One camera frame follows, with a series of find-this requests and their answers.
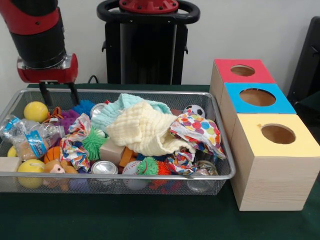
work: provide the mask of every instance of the yellow ball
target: yellow ball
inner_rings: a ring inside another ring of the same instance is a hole
[[[16,150],[15,146],[10,147],[6,156],[7,157],[18,157],[17,150]]]
[[[42,102],[32,101],[24,108],[24,117],[27,120],[42,123],[48,117],[48,108]]]
[[[22,163],[19,173],[43,173],[45,164],[38,159],[29,159]],[[18,177],[18,182],[25,188],[36,189],[41,186],[43,179],[41,177]]]

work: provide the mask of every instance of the wire basket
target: wire basket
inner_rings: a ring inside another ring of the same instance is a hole
[[[192,175],[111,175],[111,174],[56,174],[31,172],[0,172],[0,192],[14,193],[82,193],[82,194],[169,194],[169,195],[217,195],[226,180],[235,175],[235,164],[222,124],[217,102],[207,92],[173,91],[125,91],[80,89],[80,99],[96,104],[106,100],[114,102],[119,94],[128,93],[146,100],[167,104],[171,109],[183,110],[194,104],[201,106],[206,118],[216,121],[221,132],[222,147],[227,157],[216,164],[217,176]],[[68,89],[50,89],[53,106],[62,110],[73,107]],[[40,91],[27,88],[17,92],[0,116],[0,122],[8,114],[23,118],[25,106],[33,101],[43,102]],[[10,143],[0,142],[0,157],[6,157]],[[42,183],[49,182],[51,187]]]

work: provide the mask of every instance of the white cloth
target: white cloth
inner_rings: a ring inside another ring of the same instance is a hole
[[[106,133],[116,145],[127,146],[145,156],[172,154],[182,147],[195,153],[188,142],[170,135],[170,125],[176,119],[175,115],[154,110],[149,103],[142,101],[118,116],[106,127]]]

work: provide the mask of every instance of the green spiky ball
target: green spiky ball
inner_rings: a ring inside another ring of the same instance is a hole
[[[137,167],[136,173],[139,175],[157,175],[158,171],[157,161],[153,157],[147,156]]]
[[[104,138],[99,132],[91,127],[90,134],[82,141],[83,147],[89,153],[89,161],[95,161],[100,159],[100,148],[107,138]]]

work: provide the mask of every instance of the yellow box lid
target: yellow box lid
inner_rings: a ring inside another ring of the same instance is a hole
[[[320,157],[320,146],[296,114],[237,114],[256,157]]]

